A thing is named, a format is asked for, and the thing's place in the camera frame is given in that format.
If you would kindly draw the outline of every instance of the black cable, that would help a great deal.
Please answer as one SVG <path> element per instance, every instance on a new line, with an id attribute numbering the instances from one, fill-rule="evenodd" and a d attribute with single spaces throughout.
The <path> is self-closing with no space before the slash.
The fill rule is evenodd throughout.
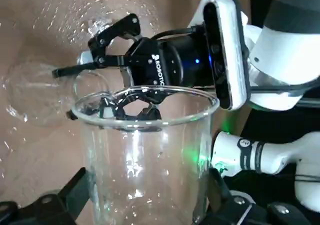
<path id="1" fill-rule="evenodd" d="M 315 175 L 306 175 L 306 174 L 277 174 L 275 177 L 280 179 L 292 179 L 295 182 L 304 182 L 304 183 L 320 183 L 320 176 Z"/>
<path id="2" fill-rule="evenodd" d="M 187 28 L 163 31 L 163 32 L 160 32 L 160 33 L 154 35 L 153 37 L 151 37 L 151 39 L 157 40 L 159 38 L 163 38 L 163 37 L 166 37 L 166 36 L 190 34 L 190 33 L 195 32 L 196 31 L 196 27 L 198 27 L 198 26 L 199 25 L 192 26 L 192 27 L 187 27 Z"/>
<path id="3" fill-rule="evenodd" d="M 320 109 L 320 99 L 303 97 L 295 106 L 299 108 Z"/>
<path id="4" fill-rule="evenodd" d="M 263 86 L 251 86 L 252 94 L 279 94 L 279 93 L 289 93 L 289 92 L 300 92 L 304 93 L 308 90 L 320 87 L 320 77 L 315 80 L 306 82 L 304 84 L 298 85 L 263 85 Z"/>

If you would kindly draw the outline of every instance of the brown surface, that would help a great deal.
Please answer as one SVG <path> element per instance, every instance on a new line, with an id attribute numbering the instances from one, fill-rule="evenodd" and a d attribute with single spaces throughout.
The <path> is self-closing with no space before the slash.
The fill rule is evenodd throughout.
<path id="1" fill-rule="evenodd" d="M 24 78 L 32 80 L 34 69 L 41 68 L 41 64 L 47 65 L 48 71 L 48 65 L 73 65 L 77 55 L 86 49 L 93 19 L 112 23 L 127 12 L 134 12 L 141 18 L 144 35 L 149 36 L 187 25 L 199 1 L 0 0 L 0 76 L 8 78 L 10 68 L 11 79 L 6 89 L 0 90 L 0 201 L 15 200 L 24 206 L 47 191 L 61 188 L 83 166 L 77 123 L 60 115 L 44 127 L 39 126 L 39 117 L 30 117 L 24 123 L 6 111 L 12 104 L 20 112 L 48 108 L 41 114 L 55 113 L 52 106 L 57 104 L 56 96 L 61 95 L 61 90 L 51 88 L 53 99 L 44 101 L 45 93 L 39 98 L 33 90 L 25 89 Z M 240 2 L 248 14 L 249 0 Z M 121 53 L 126 46 L 116 41 L 111 50 Z M 122 87 L 118 71 L 108 70 L 105 74 L 112 90 Z M 62 91 L 68 95 L 66 88 Z M 224 112 L 217 113 L 215 126 L 219 127 L 224 118 Z M 91 220 L 88 213 L 83 213 L 79 223 L 91 224 Z"/>

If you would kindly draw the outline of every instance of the clear glass cup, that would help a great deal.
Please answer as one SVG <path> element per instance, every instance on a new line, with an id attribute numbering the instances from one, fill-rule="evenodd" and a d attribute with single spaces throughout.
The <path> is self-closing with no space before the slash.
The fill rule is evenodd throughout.
<path id="1" fill-rule="evenodd" d="M 209 93 L 174 86 L 80 99 L 72 111 L 85 124 L 95 224 L 198 224 L 207 209 L 218 107 Z"/>

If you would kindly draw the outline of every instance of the water droplet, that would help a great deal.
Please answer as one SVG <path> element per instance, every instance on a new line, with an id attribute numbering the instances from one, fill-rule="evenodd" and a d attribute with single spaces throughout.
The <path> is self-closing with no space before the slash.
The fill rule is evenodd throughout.
<path id="1" fill-rule="evenodd" d="M 4 143 L 4 145 L 6 145 L 6 147 L 7 147 L 8 149 L 10 149 L 10 147 L 9 147 L 9 145 L 8 145 L 8 143 L 7 143 L 6 141 L 3 141 L 3 143 Z"/>

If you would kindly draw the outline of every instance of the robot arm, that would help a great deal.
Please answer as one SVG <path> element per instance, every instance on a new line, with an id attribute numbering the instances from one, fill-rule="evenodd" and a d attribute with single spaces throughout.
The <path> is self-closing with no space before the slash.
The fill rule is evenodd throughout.
<path id="1" fill-rule="evenodd" d="M 320 17 L 311 6 L 317 1 L 275 0 L 261 29 L 247 25 L 234 0 L 201 0 L 189 28 L 154 38 L 141 36 L 139 19 L 131 14 L 93 37 L 78 66 L 53 74 L 119 67 L 125 86 L 195 87 L 216 93 L 229 111 L 247 99 L 269 110 L 289 110 L 320 86 L 320 18 L 311 19 L 311 14 Z M 115 37 L 134 41 L 125 55 L 106 54 Z"/>
<path id="2" fill-rule="evenodd" d="M 296 164 L 295 195 L 302 205 L 320 213 L 320 132 L 311 132 L 285 144 L 252 141 L 220 132 L 213 142 L 212 166 L 222 176 L 240 171 L 276 175 L 289 163 Z"/>

